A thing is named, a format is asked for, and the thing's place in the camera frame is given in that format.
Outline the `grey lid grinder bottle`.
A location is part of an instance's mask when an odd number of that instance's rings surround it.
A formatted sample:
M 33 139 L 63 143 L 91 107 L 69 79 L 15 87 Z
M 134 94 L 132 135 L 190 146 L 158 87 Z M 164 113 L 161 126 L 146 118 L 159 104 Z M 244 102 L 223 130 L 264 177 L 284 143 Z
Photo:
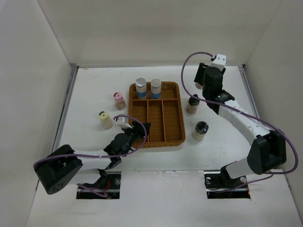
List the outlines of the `grey lid grinder bottle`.
M 199 90 L 202 90 L 202 89 L 203 89 L 203 85 L 200 84 L 200 83 L 197 83 L 197 82 L 195 82 L 195 87 L 196 87 L 197 89 L 199 89 Z

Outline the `pink cap spice bottle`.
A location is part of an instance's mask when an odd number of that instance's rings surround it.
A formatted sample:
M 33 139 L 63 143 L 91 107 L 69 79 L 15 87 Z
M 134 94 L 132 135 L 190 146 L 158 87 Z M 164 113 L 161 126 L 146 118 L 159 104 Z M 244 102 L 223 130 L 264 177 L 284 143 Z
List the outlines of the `pink cap spice bottle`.
M 126 107 L 123 95 L 120 92 L 114 93 L 115 107 L 117 110 L 124 110 Z

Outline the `yellow cap spice bottle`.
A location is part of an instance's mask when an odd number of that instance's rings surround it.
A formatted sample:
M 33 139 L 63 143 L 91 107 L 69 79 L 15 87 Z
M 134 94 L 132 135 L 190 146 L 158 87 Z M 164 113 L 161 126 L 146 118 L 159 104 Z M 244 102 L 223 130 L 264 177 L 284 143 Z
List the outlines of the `yellow cap spice bottle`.
M 113 126 L 113 120 L 111 119 L 111 117 L 108 115 L 107 112 L 101 111 L 99 113 L 99 118 L 101 125 L 104 129 L 110 129 Z

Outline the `silver lid blue label jar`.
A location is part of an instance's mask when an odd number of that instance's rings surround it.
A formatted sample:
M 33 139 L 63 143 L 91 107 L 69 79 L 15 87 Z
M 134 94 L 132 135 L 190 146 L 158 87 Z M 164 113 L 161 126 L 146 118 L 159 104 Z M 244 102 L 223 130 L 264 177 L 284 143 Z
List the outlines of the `silver lid blue label jar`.
M 147 97 L 147 84 L 144 78 L 138 78 L 135 82 L 136 94 L 139 99 L 146 99 Z

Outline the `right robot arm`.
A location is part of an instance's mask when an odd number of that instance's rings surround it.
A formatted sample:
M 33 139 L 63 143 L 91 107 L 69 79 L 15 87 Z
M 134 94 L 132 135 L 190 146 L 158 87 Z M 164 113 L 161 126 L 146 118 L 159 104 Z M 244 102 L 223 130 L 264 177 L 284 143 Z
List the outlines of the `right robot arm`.
M 202 88 L 202 95 L 210 109 L 232 124 L 248 141 L 247 157 L 223 166 L 214 178 L 215 183 L 231 187 L 245 175 L 261 175 L 286 162 L 286 142 L 276 130 L 249 118 L 235 98 L 223 90 L 225 69 L 200 63 L 194 82 Z

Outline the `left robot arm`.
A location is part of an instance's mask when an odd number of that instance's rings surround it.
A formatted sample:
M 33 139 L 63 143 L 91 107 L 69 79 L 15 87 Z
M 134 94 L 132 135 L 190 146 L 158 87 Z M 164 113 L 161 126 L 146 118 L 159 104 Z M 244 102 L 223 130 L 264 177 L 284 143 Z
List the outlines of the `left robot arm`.
M 118 166 L 124 157 L 135 152 L 136 140 L 146 141 L 151 123 L 133 121 L 122 125 L 122 133 L 97 152 L 76 151 L 66 144 L 48 157 L 34 163 L 34 171 L 47 194 L 61 191 L 69 184 L 76 184 L 82 191 L 107 197 L 110 184 L 107 171 Z

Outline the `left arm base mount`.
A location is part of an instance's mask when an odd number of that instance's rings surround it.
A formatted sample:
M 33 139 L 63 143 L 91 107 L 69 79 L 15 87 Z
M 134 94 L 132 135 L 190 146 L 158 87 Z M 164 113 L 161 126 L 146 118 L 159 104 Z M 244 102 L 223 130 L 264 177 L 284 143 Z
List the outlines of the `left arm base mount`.
M 121 172 L 106 172 L 99 170 L 100 177 L 93 183 L 84 183 L 83 186 L 91 192 L 78 186 L 76 199 L 78 200 L 114 200 L 120 198 Z

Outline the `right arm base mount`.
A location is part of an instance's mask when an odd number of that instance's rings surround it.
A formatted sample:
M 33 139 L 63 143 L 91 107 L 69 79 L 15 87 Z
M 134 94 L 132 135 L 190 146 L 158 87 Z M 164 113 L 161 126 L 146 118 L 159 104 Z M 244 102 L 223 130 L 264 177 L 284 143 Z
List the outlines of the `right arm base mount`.
M 245 175 L 230 178 L 225 170 L 204 171 L 208 199 L 250 199 Z

